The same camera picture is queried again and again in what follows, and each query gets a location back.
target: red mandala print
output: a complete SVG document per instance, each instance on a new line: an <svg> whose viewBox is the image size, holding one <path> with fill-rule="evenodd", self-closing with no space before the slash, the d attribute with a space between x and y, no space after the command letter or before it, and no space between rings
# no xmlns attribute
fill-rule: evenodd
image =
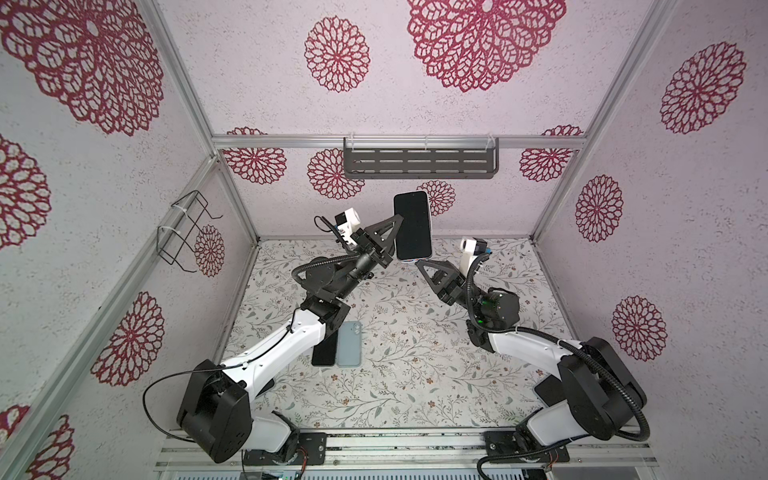
<svg viewBox="0 0 768 480"><path fill-rule="evenodd" d="M419 185L416 190L424 190L429 197L429 213L435 215L444 214L456 200L456 192L446 182L430 180Z"/></svg>
<svg viewBox="0 0 768 480"><path fill-rule="evenodd" d="M165 318L155 298L141 292L133 309L120 321L120 326L91 367L99 383L126 386L149 370L163 346Z"/></svg>
<svg viewBox="0 0 768 480"><path fill-rule="evenodd" d="M206 225L194 241L194 259L205 276L216 276L224 265L224 240L213 225Z"/></svg>
<svg viewBox="0 0 768 480"><path fill-rule="evenodd" d="M339 17L315 24L304 42L304 58L313 78L330 91L348 91L368 73L368 44L356 25Z"/></svg>
<svg viewBox="0 0 768 480"><path fill-rule="evenodd" d="M736 98L744 82L744 52L725 41L688 58L661 98L661 121L676 134L711 124Z"/></svg>
<svg viewBox="0 0 768 480"><path fill-rule="evenodd" d="M10 409L0 412L0 449L16 430L18 423L27 415L29 406L14 405Z"/></svg>
<svg viewBox="0 0 768 480"><path fill-rule="evenodd" d="M0 250L34 237L51 211L38 162L0 135Z"/></svg>
<svg viewBox="0 0 768 480"><path fill-rule="evenodd" d="M256 128L238 127L229 135L265 135ZM221 153L232 171L255 184L277 182L286 173L286 157L282 148L231 148Z"/></svg>
<svg viewBox="0 0 768 480"><path fill-rule="evenodd" d="M619 226L621 208L619 183L607 175L588 181L576 202L576 225L581 235L591 242L605 240Z"/></svg>
<svg viewBox="0 0 768 480"><path fill-rule="evenodd" d="M365 180L352 180L344 176L344 153L338 148L319 151L306 168L310 183L321 195L342 200L357 195Z"/></svg>
<svg viewBox="0 0 768 480"><path fill-rule="evenodd" d="M58 427L45 439L43 449L27 468L27 479L61 480L69 472L69 461L74 453L72 436L74 429L69 426L69 415L62 415Z"/></svg>
<svg viewBox="0 0 768 480"><path fill-rule="evenodd" d="M628 296L616 305L611 322L621 349L635 359L655 359L667 346L667 324L661 312L641 296Z"/></svg>
<svg viewBox="0 0 768 480"><path fill-rule="evenodd" d="M0 0L5 50L79 121L149 130L163 99L157 49L131 0Z"/></svg>
<svg viewBox="0 0 768 480"><path fill-rule="evenodd" d="M444 87L488 90L528 67L565 0L408 0L414 55Z"/></svg>
<svg viewBox="0 0 768 480"><path fill-rule="evenodd" d="M581 135L584 132L573 125L558 125L544 132L544 135ZM527 148L520 157L520 171L523 177L545 182L560 177L563 168L571 159L573 150L568 148Z"/></svg>

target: black smartphone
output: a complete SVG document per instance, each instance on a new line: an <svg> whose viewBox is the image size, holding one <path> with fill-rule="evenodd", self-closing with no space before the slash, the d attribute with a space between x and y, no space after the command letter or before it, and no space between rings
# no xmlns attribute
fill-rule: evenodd
<svg viewBox="0 0 768 480"><path fill-rule="evenodd" d="M421 260L432 256L432 219L429 198L423 191L395 195L395 215L402 224L395 237L398 260Z"/></svg>

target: aluminum rail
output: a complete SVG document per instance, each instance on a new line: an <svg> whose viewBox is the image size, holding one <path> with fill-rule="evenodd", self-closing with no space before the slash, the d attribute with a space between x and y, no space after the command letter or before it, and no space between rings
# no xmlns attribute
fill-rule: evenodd
<svg viewBox="0 0 768 480"><path fill-rule="evenodd" d="M667 29L677 3L678 0L656 0L648 10L640 31L635 35L632 46L608 88L598 112L587 128L586 144L569 160L554 193L536 222L532 237L534 244L541 240L558 211L570 197L575 183L591 159L592 152L605 135L632 84L640 75L651 51Z"/></svg>
<svg viewBox="0 0 768 480"><path fill-rule="evenodd" d="M220 135L213 136L216 148L423 148L484 149L498 138L500 148L582 148L586 137L549 135Z"/></svg>

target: cable tie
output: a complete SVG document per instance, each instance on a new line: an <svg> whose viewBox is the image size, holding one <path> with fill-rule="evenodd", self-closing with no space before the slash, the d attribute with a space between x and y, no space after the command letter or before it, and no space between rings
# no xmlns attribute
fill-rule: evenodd
<svg viewBox="0 0 768 480"><path fill-rule="evenodd" d="M173 230L174 232L176 232L176 235L181 237L181 232L179 230L176 230L173 227L169 227L168 225L160 225L160 228L164 228L165 230Z"/></svg>

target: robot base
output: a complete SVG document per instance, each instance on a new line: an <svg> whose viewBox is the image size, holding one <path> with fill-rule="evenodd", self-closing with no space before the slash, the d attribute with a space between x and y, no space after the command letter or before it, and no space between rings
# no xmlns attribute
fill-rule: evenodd
<svg viewBox="0 0 768 480"><path fill-rule="evenodd" d="M307 465L322 465L326 461L326 433L299 433L299 445L296 447L296 455L287 463L277 463L274 460L274 454L264 450L246 450L243 458L243 465L250 467L266 465L302 465L304 457L298 450L304 447L309 454L306 459Z"/></svg>
<svg viewBox="0 0 768 480"><path fill-rule="evenodd" d="M489 456L495 455L514 455L515 453L522 453L519 438L516 438L515 430L508 430L500 432L494 430L492 432L483 433L485 439L485 452ZM513 458L509 460L491 460L489 463L549 463L554 459L558 460L558 463L569 462L571 457L568 455L568 450L563 446L559 449L551 450L547 453L542 453L538 457L525 457L525 458Z"/></svg>

